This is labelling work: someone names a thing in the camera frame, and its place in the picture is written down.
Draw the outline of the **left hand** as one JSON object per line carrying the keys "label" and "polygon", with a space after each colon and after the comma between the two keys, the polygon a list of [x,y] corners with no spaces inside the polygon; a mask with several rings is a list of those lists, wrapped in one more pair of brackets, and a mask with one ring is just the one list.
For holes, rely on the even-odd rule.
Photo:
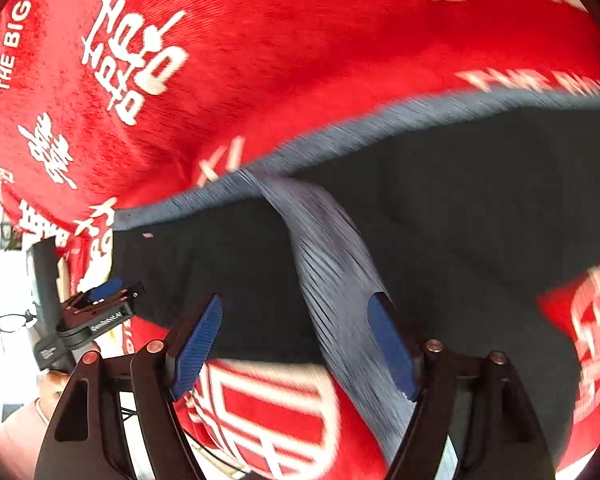
{"label": "left hand", "polygon": [[68,380],[68,374],[57,370],[46,370],[38,378],[38,400],[35,401],[35,405],[38,414],[46,424],[52,419]]}

